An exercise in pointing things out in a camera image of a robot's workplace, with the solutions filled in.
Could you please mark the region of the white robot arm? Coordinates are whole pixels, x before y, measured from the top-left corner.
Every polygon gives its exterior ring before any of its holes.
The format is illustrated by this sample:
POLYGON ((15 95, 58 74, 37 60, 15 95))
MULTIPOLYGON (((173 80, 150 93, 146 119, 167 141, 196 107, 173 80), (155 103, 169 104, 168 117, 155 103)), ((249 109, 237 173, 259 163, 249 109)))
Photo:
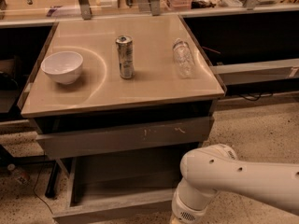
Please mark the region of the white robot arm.
POLYGON ((222 191, 299 214, 299 165, 241 161, 224 144, 200 147, 181 159, 171 224, 198 224, 222 191))

